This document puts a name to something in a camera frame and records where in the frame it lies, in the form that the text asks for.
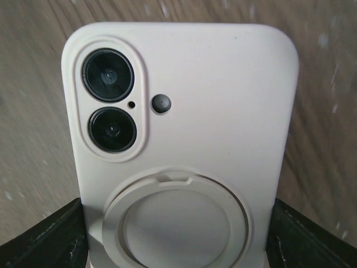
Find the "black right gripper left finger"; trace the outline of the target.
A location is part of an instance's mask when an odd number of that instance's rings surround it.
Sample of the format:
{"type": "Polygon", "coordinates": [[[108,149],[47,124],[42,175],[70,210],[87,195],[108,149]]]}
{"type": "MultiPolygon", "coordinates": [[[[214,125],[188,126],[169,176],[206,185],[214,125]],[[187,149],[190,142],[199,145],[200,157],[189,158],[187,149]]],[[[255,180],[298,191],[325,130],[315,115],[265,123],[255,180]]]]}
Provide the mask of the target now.
{"type": "Polygon", "coordinates": [[[88,239],[80,198],[1,246],[1,267],[85,267],[88,239]]]}

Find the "beige phone case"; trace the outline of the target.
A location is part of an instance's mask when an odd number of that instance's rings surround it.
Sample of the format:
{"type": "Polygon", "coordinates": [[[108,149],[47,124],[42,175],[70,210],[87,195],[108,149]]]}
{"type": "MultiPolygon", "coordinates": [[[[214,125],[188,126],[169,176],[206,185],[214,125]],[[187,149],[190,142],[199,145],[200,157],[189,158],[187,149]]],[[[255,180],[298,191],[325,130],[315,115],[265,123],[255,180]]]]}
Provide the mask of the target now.
{"type": "Polygon", "coordinates": [[[255,24],[98,22],[61,57],[91,267],[263,267],[298,81],[281,30],[255,24]],[[136,50],[175,113],[144,150],[107,161],[78,121],[76,69],[91,47],[136,50]]]}

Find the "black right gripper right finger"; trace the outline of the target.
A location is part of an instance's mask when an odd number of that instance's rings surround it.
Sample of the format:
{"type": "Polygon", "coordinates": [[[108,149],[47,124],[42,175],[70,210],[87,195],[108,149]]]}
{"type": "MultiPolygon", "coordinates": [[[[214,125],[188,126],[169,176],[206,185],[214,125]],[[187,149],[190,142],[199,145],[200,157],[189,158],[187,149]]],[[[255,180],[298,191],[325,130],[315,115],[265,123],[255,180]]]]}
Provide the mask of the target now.
{"type": "Polygon", "coordinates": [[[276,199],[266,244],[270,267],[356,267],[356,248],[276,199]]]}

